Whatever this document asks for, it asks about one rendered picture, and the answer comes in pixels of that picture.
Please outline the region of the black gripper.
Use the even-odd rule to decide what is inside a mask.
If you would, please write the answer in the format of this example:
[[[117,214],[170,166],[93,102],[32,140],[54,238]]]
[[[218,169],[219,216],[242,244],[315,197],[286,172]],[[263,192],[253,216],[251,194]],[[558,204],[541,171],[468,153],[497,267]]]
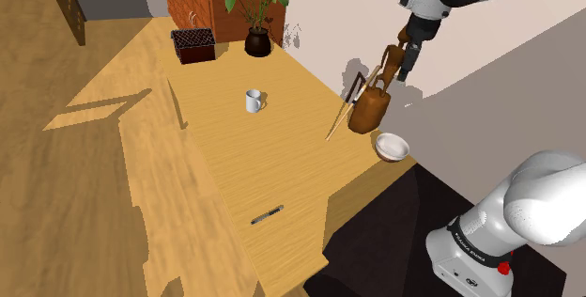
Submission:
[[[440,29],[441,20],[428,20],[411,13],[406,25],[406,33],[409,36],[409,43],[405,50],[403,62],[397,75],[397,80],[404,83],[412,71],[423,41],[433,39]]]

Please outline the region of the dark thin utensil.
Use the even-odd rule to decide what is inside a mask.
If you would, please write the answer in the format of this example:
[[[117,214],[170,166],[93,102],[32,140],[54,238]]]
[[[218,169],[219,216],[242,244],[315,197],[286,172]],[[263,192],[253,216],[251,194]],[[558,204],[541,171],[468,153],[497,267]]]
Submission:
[[[347,96],[345,98],[346,103],[355,103],[356,102],[356,99],[355,99],[356,94],[360,91],[360,89],[362,88],[364,83],[365,83],[365,78],[362,75],[362,73],[360,71],[358,71],[349,91],[347,92]]]

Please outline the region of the brown utensil jar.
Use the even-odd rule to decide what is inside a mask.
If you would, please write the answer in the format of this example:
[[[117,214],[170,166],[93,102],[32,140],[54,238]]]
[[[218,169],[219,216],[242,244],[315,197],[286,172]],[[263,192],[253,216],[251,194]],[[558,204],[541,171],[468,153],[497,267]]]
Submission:
[[[379,87],[369,86],[354,105],[348,127],[354,133],[370,133],[386,114],[391,96]]]

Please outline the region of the pale wooden stick utensil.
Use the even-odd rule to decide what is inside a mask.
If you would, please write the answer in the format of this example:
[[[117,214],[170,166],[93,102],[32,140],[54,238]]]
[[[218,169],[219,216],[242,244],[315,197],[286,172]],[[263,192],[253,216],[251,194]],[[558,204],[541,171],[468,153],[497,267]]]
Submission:
[[[360,96],[366,90],[369,83],[378,75],[378,72],[380,71],[380,69],[381,69],[381,66],[377,65],[372,70],[369,77],[367,79],[365,79],[365,82],[363,83],[360,90],[356,93],[356,96],[354,97],[354,99],[352,101],[348,102],[347,105],[345,106],[346,110],[344,111],[344,114],[342,116],[340,116],[338,119],[336,119],[336,122],[334,123],[332,130],[328,133],[328,135],[325,138],[326,141],[329,141],[332,138],[333,134],[336,132],[336,130],[338,129],[340,124],[344,121],[344,119],[347,117],[348,113],[353,109],[353,107],[355,106],[355,104],[359,100]]]

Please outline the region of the white bowl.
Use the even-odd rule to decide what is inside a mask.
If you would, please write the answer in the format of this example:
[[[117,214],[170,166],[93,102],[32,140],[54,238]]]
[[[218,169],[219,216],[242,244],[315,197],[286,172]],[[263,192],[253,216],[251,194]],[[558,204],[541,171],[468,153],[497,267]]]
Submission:
[[[381,133],[375,142],[377,155],[387,162],[399,162],[410,153],[409,144],[393,133]]]

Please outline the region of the green plant in black pot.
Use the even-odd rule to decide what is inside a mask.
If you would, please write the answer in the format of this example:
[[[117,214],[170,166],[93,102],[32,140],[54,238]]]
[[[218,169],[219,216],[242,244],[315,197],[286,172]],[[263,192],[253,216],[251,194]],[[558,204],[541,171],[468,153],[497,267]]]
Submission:
[[[290,0],[224,0],[225,10],[230,13],[239,3],[239,13],[250,25],[244,42],[245,52],[254,57],[265,57],[271,52],[270,31],[263,26],[271,4],[286,8]]]

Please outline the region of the white mug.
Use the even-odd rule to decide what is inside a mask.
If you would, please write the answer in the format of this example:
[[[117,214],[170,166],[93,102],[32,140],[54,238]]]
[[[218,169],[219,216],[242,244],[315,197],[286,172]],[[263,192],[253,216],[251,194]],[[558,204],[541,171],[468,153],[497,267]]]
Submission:
[[[261,109],[261,95],[262,93],[257,89],[249,89],[246,91],[246,110],[249,113],[257,113]]]

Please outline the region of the light wooden table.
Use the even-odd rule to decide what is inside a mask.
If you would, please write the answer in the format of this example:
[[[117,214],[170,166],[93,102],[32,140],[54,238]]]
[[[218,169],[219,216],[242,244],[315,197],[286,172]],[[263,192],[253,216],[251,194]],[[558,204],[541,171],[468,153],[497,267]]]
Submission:
[[[301,297],[333,233],[414,162],[381,161],[372,134],[346,127],[326,141],[341,100],[283,50],[252,58],[232,42],[181,65],[172,28],[151,19],[128,45],[154,85],[123,136],[153,254],[147,283],[178,274],[186,297]],[[262,93],[257,113],[249,89]]]

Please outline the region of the dark robot stand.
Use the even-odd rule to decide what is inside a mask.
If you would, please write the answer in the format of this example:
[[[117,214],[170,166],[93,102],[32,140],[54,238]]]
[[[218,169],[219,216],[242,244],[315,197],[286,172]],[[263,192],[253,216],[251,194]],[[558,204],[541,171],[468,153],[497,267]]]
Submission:
[[[461,297],[432,271],[425,237],[471,203],[416,164],[339,228],[309,297]]]

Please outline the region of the black pen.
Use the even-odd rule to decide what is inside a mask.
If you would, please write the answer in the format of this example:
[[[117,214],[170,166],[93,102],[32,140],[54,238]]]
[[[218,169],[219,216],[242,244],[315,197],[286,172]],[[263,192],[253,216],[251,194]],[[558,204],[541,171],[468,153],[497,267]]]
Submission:
[[[279,205],[279,206],[275,207],[274,209],[271,209],[269,211],[266,211],[266,212],[264,212],[264,213],[256,216],[255,218],[253,218],[251,220],[251,225],[255,225],[255,224],[263,221],[264,219],[266,219],[266,218],[272,216],[273,214],[281,211],[283,208],[284,208],[284,205]]]

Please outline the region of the dark woven basket box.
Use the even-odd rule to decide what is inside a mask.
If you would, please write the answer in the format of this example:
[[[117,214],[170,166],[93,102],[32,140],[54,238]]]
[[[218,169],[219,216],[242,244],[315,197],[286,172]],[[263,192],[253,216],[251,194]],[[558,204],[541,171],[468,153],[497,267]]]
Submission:
[[[176,29],[171,31],[170,38],[182,65],[216,59],[216,41],[210,28]]]

